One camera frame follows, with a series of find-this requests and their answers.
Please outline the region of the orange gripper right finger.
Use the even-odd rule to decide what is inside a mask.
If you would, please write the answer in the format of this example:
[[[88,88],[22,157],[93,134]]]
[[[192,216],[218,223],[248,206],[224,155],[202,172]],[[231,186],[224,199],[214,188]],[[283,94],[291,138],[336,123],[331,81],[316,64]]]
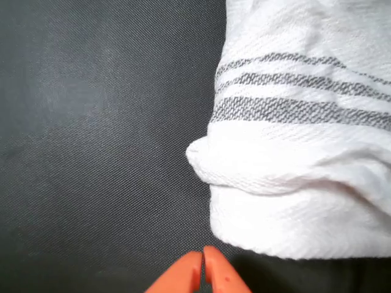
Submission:
[[[251,293],[247,284],[225,256],[213,246],[203,249],[205,280],[213,293]]]

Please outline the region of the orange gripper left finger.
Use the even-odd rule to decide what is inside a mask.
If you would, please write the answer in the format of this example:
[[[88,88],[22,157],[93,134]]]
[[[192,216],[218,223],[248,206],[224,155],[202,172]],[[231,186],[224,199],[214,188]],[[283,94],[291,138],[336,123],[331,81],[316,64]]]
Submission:
[[[146,293],[193,293],[198,291],[202,274],[202,253],[190,251],[176,260]]]

